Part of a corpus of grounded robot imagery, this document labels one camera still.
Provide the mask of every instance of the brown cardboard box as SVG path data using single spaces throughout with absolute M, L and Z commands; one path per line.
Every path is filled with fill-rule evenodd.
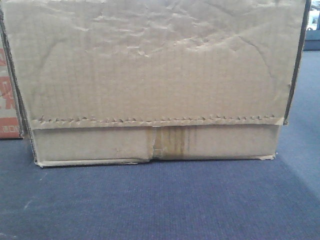
M 36 163 L 272 159 L 309 5 L 2 1 Z

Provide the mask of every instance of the crumpled cardboard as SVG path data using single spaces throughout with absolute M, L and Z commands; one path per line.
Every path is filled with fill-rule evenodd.
M 3 0 L 37 164 L 273 158 L 308 4 Z

